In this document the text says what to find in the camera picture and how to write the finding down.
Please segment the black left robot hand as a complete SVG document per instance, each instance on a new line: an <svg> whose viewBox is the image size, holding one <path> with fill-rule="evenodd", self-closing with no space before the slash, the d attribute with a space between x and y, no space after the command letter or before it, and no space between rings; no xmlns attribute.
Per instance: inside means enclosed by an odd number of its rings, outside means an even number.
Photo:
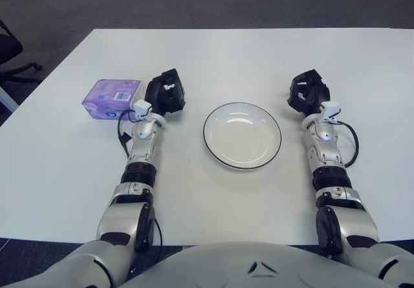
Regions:
<svg viewBox="0 0 414 288"><path fill-rule="evenodd" d="M185 106L184 88L176 69L163 72L147 85L145 101L152 106L152 113L164 116L175 113Z"/></svg>

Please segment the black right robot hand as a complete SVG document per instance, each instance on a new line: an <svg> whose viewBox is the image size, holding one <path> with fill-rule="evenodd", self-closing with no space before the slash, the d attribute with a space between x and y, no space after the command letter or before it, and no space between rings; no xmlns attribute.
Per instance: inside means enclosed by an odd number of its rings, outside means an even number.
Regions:
<svg viewBox="0 0 414 288"><path fill-rule="evenodd" d="M321 113L321 103L331 99L329 88L315 69L303 72L293 78L287 103L305 116Z"/></svg>

